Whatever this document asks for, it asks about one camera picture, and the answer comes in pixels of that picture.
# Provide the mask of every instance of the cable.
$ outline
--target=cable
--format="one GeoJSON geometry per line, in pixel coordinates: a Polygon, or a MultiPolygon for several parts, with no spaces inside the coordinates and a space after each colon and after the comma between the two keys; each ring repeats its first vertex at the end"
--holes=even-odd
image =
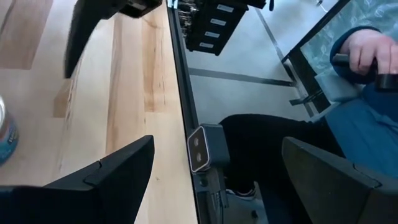
{"type": "Polygon", "coordinates": [[[221,194],[218,192],[216,194],[217,197],[217,204],[218,204],[218,220],[220,224],[224,224],[224,206],[223,206],[223,201],[221,199],[221,194]]]}

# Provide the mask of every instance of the gray floor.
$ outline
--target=gray floor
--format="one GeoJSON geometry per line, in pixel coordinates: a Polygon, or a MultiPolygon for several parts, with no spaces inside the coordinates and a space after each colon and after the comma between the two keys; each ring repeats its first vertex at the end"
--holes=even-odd
{"type": "MultiPolygon", "coordinates": [[[[322,8],[316,7],[316,0],[278,0],[274,12],[269,12],[266,6],[260,13],[250,7],[220,56],[186,51],[199,123],[216,124],[229,115],[241,113],[309,120],[304,106],[289,103],[300,97],[298,89],[262,84],[262,80],[291,81],[280,58],[336,2],[324,0],[322,8]]],[[[226,211],[225,223],[255,223],[255,220],[250,209],[232,203],[226,211]]]]}

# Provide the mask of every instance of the can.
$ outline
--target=can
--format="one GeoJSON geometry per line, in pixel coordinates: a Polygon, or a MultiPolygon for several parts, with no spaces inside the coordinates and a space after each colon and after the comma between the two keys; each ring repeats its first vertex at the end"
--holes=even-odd
{"type": "Polygon", "coordinates": [[[18,138],[19,133],[14,118],[7,111],[6,104],[0,96],[0,165],[15,151],[18,138]]]}

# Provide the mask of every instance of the black pants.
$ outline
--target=black pants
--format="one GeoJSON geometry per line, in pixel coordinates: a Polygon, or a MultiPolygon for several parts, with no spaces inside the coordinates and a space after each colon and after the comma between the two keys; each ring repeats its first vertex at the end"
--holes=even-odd
{"type": "Polygon", "coordinates": [[[293,137],[344,157],[326,121],[315,124],[258,114],[234,115],[221,122],[231,158],[228,186],[245,192],[256,181],[270,224],[311,223],[282,159],[282,140],[293,137]]]}

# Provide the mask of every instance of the light wood grain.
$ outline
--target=light wood grain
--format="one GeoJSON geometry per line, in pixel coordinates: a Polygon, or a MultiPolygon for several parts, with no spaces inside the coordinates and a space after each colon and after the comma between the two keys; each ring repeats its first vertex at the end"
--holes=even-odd
{"type": "Polygon", "coordinates": [[[136,223],[196,223],[165,7],[142,19],[115,17],[106,152],[154,135],[154,166],[136,223]]]}
{"type": "Polygon", "coordinates": [[[166,4],[142,19],[101,21],[65,81],[74,3],[54,0],[31,68],[0,68],[0,95],[21,133],[0,184],[45,185],[151,134],[154,166],[136,223],[197,223],[166,4]]]}
{"type": "Polygon", "coordinates": [[[52,3],[53,0],[14,0],[0,32],[0,67],[32,67],[52,3]]]}

